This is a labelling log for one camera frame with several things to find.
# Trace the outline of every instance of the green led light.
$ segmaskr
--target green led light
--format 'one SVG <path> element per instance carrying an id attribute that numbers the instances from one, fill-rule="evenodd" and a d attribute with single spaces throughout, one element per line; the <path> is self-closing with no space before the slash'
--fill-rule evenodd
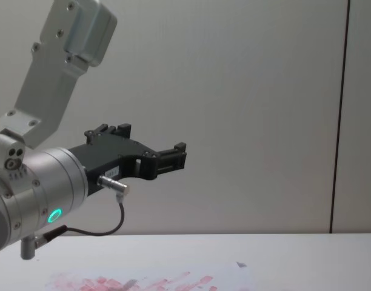
<path id="1" fill-rule="evenodd" d="M 63 213 L 63 211 L 62 211 L 60 208 L 55 209 L 55 210 L 51 213 L 50 217 L 48 217 L 48 223 L 53 223 L 53 222 L 55 222 L 56 220 L 58 220 L 58 218 L 62 215 L 62 213 Z"/>

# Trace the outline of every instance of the white table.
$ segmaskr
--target white table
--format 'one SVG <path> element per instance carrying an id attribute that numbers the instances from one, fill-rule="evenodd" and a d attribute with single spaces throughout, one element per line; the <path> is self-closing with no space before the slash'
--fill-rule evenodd
<path id="1" fill-rule="evenodd" d="M 70 236 L 32 261 L 16 243 L 0 252 L 0 290 L 43 290 L 52 273 L 76 268 L 235 261 L 248 265 L 255 291 L 371 290 L 371 235 Z"/>

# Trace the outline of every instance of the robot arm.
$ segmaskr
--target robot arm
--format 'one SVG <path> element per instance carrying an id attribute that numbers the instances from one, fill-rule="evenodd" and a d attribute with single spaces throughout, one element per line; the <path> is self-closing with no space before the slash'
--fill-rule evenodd
<path id="1" fill-rule="evenodd" d="M 70 150 L 25 153 L 57 130 L 78 78 L 101 63 L 116 23 L 99 0 L 55 0 L 15 108 L 0 118 L 0 250 L 22 239 L 30 259 L 44 244 L 37 230 L 103 187 L 118 193 L 122 210 L 129 187 L 120 179 L 184 168 L 184 143 L 156 152 L 131 140 L 128 124 L 89 130 L 86 143 Z"/>

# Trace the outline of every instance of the label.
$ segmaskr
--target label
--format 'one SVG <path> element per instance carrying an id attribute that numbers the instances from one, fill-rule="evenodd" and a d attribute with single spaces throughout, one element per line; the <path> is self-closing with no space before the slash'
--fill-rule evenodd
<path id="1" fill-rule="evenodd" d="M 119 175 L 119 166 L 105 172 L 105 176 L 108 178 L 114 178 L 115 176 Z"/>

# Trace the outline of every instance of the paper sheet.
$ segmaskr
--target paper sheet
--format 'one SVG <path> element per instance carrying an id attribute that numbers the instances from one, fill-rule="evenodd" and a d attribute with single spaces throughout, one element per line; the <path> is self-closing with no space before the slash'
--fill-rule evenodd
<path id="1" fill-rule="evenodd" d="M 91 269 L 59 273 L 46 291 L 253 291 L 246 265 Z"/>

